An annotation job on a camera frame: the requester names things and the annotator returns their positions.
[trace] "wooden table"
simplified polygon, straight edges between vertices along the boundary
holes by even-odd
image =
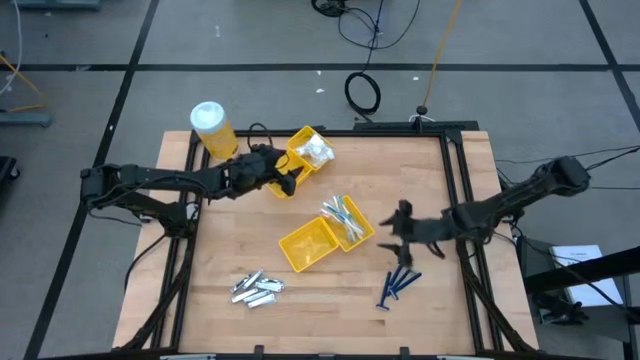
[[[485,132],[463,133],[475,198],[499,191],[491,146]],[[164,135],[157,167],[184,168],[188,132]],[[245,139],[239,139],[245,146]],[[252,139],[254,143],[264,139]],[[285,138],[274,138],[284,148]],[[441,242],[441,260],[426,247],[412,246],[415,268],[423,273],[400,294],[388,299],[389,312],[375,308],[395,256],[376,246],[399,242],[378,222],[390,216],[398,200],[413,203],[414,216],[439,217],[449,198],[438,139],[330,138],[336,160],[313,174],[293,199],[277,199],[264,188],[236,200],[214,201],[203,208],[192,270],[181,352],[251,353],[262,344],[267,353],[472,354],[467,306],[453,241]],[[452,158],[455,149],[450,146]],[[458,194],[463,194],[455,166]],[[162,201],[178,194],[152,192]],[[318,215],[332,195],[350,195],[376,235],[349,253],[340,249],[295,273],[278,241]],[[508,234],[506,226],[498,232]],[[162,233],[145,225],[140,252]],[[114,346],[129,340],[158,301],[169,241],[136,267],[126,292]],[[498,307],[530,345],[537,341],[512,244],[495,237],[485,247]],[[278,303],[249,310],[231,304],[230,287],[247,273],[264,269],[286,283]],[[490,348],[486,313],[478,301],[485,347]],[[168,344],[173,309],[168,311]]]

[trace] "plastic bottle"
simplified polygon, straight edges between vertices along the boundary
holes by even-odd
[[[206,101],[191,110],[191,126],[211,156],[227,160],[238,153],[238,139],[220,104]]]

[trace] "yellow cable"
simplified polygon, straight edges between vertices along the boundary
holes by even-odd
[[[7,60],[4,56],[2,56],[2,54],[0,54],[0,60],[2,60],[2,62],[5,63],[9,67],[9,69],[11,69],[11,71],[13,71],[20,79],[22,79],[22,81],[24,81],[25,84],[29,85],[29,87],[31,89],[33,89],[33,91],[35,91],[38,94],[38,96],[40,96],[40,100],[43,100],[43,99],[46,100],[46,97],[40,91],[40,89],[38,89],[38,87],[35,86],[31,82],[31,80],[29,80],[26,76],[22,75],[21,72],[16,72],[16,68],[14,68],[13,65],[11,65],[11,63],[9,62],[9,60]],[[26,110],[34,110],[34,109],[40,109],[40,108],[43,108],[43,107],[44,107],[43,104],[22,106],[22,107],[13,108],[13,109],[9,110],[9,112],[19,112],[19,111],[26,111]]]
[[[456,6],[453,8],[453,13],[451,14],[451,19],[449,19],[449,25],[447,25],[447,30],[444,32],[444,36],[442,36],[442,40],[440,40],[440,45],[438,46],[438,51],[436,51],[436,58],[433,60],[433,67],[431,68],[431,75],[429,76],[429,86],[427,87],[427,95],[424,97],[424,106],[427,106],[427,101],[429,101],[429,95],[431,95],[431,87],[435,82],[436,78],[436,67],[438,66],[438,62],[440,61],[440,55],[442,55],[442,49],[444,49],[444,45],[447,42],[447,38],[449,37],[449,33],[453,28],[453,23],[456,22],[456,18],[458,17],[458,12],[460,11],[460,6],[462,5],[462,0],[456,1]]]

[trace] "metal clip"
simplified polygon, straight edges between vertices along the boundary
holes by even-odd
[[[253,284],[258,278],[262,275],[262,270],[254,274],[249,274],[244,277],[244,279],[240,280],[234,287],[231,288],[231,293],[234,294],[236,291],[240,290],[240,288],[247,289],[251,284]]]
[[[240,295],[236,295],[236,296],[232,297],[231,298],[231,302],[235,304],[238,301],[240,301],[242,299],[245,299],[245,298],[248,298],[249,296],[251,296],[251,295],[253,295],[253,294],[257,293],[257,292],[258,292],[258,289],[251,289],[251,290],[249,290],[247,292],[243,292]]]
[[[284,283],[280,280],[263,278],[256,283],[256,287],[262,290],[281,292],[284,289]]]
[[[274,304],[276,302],[276,296],[274,294],[269,294],[267,296],[263,296],[258,300],[252,301],[247,304],[249,309],[253,309],[256,306]]]
[[[261,291],[261,292],[255,294],[255,295],[249,296],[248,298],[244,298],[242,301],[244,301],[246,303],[249,303],[249,302],[252,302],[254,300],[258,300],[261,297],[267,296],[269,294],[271,294],[271,291],[269,291],[269,290]]]

